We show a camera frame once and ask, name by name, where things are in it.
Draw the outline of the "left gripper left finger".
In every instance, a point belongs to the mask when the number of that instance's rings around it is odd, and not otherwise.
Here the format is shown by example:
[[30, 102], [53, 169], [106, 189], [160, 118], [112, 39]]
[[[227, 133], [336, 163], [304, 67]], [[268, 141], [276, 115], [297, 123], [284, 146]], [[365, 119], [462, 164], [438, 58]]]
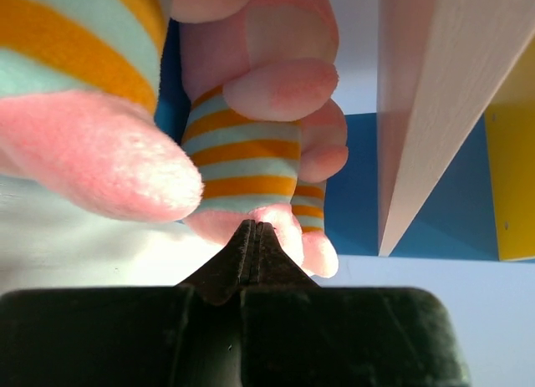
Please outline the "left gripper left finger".
[[169, 386], [188, 285], [18, 290], [1, 297], [3, 386]]

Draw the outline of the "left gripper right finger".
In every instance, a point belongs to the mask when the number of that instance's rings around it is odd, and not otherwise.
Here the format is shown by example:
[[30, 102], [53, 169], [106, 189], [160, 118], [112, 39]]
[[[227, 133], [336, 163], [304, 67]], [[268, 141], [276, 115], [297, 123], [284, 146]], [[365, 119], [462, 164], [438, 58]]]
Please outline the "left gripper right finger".
[[257, 225], [241, 293], [245, 386], [468, 386], [442, 302], [419, 288], [321, 288]]

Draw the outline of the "pink plush striped body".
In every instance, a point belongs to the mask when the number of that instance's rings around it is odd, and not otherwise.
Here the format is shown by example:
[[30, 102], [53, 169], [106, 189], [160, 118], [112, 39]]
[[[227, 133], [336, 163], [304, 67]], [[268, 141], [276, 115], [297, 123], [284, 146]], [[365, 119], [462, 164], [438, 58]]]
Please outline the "pink plush striped body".
[[249, 0], [237, 13], [180, 26], [191, 112], [182, 149], [201, 173], [201, 204], [185, 219], [199, 237], [229, 240], [245, 220], [273, 225], [302, 252], [290, 201], [302, 154], [301, 119], [338, 84], [339, 32], [329, 0]]

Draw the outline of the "pink frog plush striped shirt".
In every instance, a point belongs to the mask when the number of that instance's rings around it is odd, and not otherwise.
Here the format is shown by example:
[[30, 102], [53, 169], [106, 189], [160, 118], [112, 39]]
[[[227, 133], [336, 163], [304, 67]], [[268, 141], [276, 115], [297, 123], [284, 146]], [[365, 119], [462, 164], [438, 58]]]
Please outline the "pink frog plush striped shirt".
[[1, 0], [1, 172], [89, 211], [171, 222], [201, 177], [155, 124], [175, 0]]

